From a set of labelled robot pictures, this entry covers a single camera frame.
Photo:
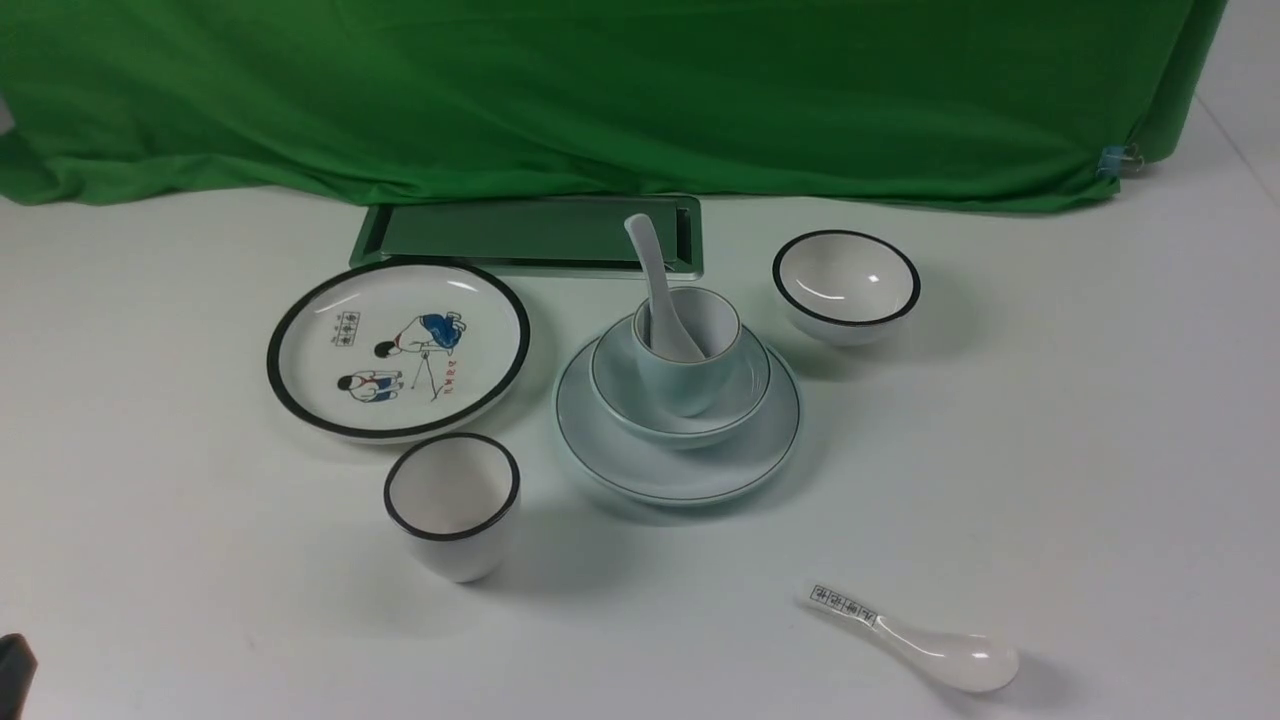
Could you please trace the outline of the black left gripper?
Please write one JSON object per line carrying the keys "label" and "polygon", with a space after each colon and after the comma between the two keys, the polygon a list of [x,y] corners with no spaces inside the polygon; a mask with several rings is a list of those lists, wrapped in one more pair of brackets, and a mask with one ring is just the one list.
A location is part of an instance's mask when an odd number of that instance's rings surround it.
{"label": "black left gripper", "polygon": [[22,634],[1,638],[1,719],[20,719],[38,660]]}

